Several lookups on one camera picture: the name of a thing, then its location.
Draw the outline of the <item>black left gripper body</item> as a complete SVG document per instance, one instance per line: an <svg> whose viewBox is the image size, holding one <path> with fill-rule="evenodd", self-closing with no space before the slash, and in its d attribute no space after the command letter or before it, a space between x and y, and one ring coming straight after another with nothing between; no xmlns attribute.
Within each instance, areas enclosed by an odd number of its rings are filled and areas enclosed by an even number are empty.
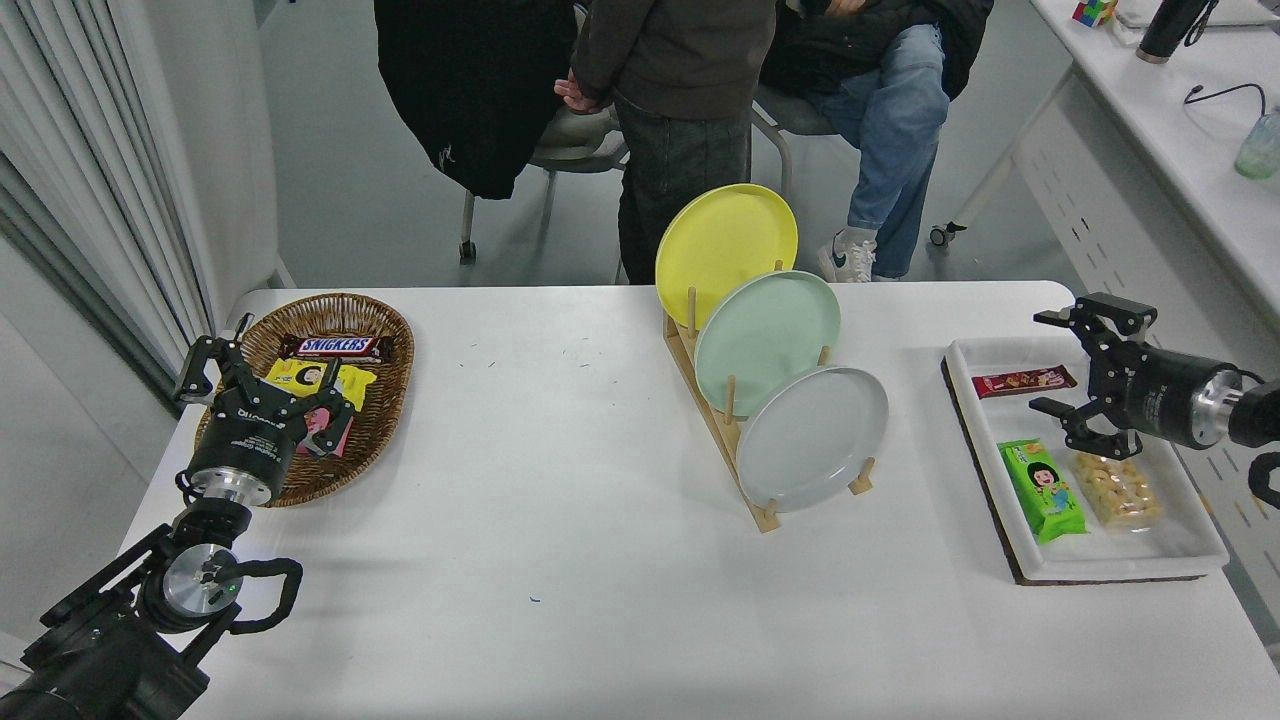
<svg viewBox="0 0 1280 720"><path fill-rule="evenodd" d="M186 469L192 489L280 491L306 436L305 419L282 420L280 409L270 404L246 407L238 395L218 398L210 413Z"/></svg>

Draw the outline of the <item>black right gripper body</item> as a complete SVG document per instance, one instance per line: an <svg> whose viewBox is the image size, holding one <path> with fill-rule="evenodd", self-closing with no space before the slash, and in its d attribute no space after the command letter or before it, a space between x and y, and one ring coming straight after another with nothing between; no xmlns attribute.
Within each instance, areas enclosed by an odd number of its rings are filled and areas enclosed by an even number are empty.
<svg viewBox="0 0 1280 720"><path fill-rule="evenodd" d="M1217 427L1207 395L1217 363L1148 345L1106 345L1103 415L1174 443L1215 443Z"/></svg>

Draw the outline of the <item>standing person's hand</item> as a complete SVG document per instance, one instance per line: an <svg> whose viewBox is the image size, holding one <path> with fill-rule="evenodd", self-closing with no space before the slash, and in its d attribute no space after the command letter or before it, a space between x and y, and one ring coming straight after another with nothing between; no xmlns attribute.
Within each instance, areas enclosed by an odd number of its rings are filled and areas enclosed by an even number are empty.
<svg viewBox="0 0 1280 720"><path fill-rule="evenodd" d="M600 113L609 105L608 101L589 97L582 91L573 69L570 69L564 78L554 82L554 92L572 113L581 115Z"/></svg>

